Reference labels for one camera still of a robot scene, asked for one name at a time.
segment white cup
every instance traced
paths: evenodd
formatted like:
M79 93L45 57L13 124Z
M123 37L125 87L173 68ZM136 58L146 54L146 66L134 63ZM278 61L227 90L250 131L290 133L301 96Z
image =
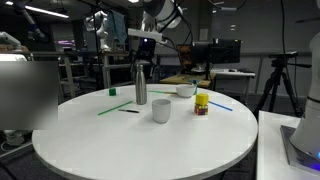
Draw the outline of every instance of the white cup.
M170 118L171 101L167 99L157 99L152 101L152 117L157 123L166 123Z

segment gray floor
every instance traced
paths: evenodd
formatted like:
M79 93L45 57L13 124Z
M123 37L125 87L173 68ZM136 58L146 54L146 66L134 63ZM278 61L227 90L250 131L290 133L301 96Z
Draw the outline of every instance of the gray floor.
M251 95L248 101L250 110L254 110L258 104L260 96ZM301 106L304 107L305 100L300 100ZM264 110L268 109L269 101L266 102ZM278 97L275 103L274 112L294 115L291 103L288 98ZM249 155L244 158L240 163L230 168L229 170L218 174L216 176L207 178L206 180L252 180L255 177L255 159L256 149L254 148ZM32 149L20 152L8 159L2 161L17 177L19 180L63 180L65 178L53 173L47 169L36 157ZM7 173L0 168L0 180L10 180Z

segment small green cube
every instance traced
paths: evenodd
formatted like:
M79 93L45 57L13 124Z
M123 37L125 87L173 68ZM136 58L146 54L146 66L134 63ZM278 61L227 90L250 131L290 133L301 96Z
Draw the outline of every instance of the small green cube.
M116 95L117 95L116 88L110 88L109 89L109 96L116 96Z

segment round white table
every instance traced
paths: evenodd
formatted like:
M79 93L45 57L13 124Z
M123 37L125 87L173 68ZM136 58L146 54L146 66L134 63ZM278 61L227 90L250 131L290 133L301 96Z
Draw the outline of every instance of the round white table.
M148 91L175 91L175 85L148 85ZM210 101L209 115L193 113L195 97L148 92L146 105L135 104L135 87L117 88L72 99L58 107L58 124L36 130L34 149L54 172L69 179L203 179L238 163L253 147L258 126L251 111L225 95L198 89ZM166 124L152 120L151 102L169 99ZM123 109L139 114L100 112L128 101Z

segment tripod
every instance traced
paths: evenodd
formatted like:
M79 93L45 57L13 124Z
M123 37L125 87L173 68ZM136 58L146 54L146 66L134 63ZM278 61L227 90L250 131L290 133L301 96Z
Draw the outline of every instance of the tripod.
M283 83L286 87L287 94L290 97L290 101L293 107L293 110L295 112L295 115L297 117L301 117L303 114L303 110L296 102L296 99L293 94L293 89L291 86L290 81L288 80L288 75L283 72L283 68L286 67L285 61L288 60L288 57L284 58L283 56L278 56L277 59L272 61L272 67L275 67L274 72L271 74L271 77L267 80L263 95L259 101L259 104L257 105L254 115L257 117L259 114L259 111L263 108L265 101L267 100L267 97L269 95L269 92L272 89L272 96L271 96L271 102L269 106L269 112L273 111L274 108L274 103L277 97L277 91L278 91L278 86L280 85L281 77L283 78Z

